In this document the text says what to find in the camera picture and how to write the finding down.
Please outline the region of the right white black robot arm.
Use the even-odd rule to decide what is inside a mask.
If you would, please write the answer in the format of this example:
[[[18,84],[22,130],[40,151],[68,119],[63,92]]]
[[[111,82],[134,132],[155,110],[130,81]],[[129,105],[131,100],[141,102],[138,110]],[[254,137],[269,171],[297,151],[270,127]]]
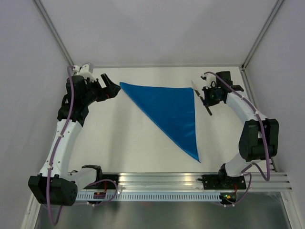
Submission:
[[[256,167],[258,161],[268,162],[278,151],[279,123],[267,118],[248,100],[242,86],[234,84],[229,71],[205,72],[202,89],[195,85],[187,88],[140,86],[121,82],[108,83],[107,98],[123,90],[129,98],[184,152],[198,160],[195,132],[195,103],[198,97],[203,106],[224,103],[243,124],[238,153],[224,163],[214,176],[222,188],[229,188]]]

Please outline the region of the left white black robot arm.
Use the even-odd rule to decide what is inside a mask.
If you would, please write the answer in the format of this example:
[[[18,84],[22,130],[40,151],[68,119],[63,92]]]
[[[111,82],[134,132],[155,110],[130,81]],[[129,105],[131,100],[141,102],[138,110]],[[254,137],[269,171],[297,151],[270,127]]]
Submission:
[[[106,74],[99,80],[74,75],[67,79],[66,90],[58,110],[57,129],[49,155],[38,175],[30,176],[28,186],[40,204],[72,206],[77,194],[89,185],[99,189],[104,184],[102,169],[97,165],[84,165],[77,172],[69,171],[71,154],[81,132],[89,105],[114,98],[120,86]]]

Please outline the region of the steel knife dark handle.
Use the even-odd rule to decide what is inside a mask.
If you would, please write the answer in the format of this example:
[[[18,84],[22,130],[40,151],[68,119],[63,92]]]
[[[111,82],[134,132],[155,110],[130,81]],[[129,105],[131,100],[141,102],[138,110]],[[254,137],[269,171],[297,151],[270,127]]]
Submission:
[[[193,90],[195,91],[196,95],[200,98],[200,100],[201,100],[203,106],[206,108],[208,114],[210,116],[212,116],[213,114],[212,114],[211,110],[209,109],[208,105],[206,104],[206,102],[205,102],[205,100],[203,98],[203,95],[199,92],[198,88],[196,87],[196,85],[195,85],[195,83],[193,81],[191,81],[191,84],[192,84]]]

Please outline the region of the blue cloth napkin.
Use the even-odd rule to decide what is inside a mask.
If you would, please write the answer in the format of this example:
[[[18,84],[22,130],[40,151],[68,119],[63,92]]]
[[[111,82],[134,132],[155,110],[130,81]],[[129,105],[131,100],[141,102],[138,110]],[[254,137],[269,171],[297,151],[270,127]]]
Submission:
[[[120,87],[181,150],[200,161],[191,87],[153,87],[124,82],[120,82]]]

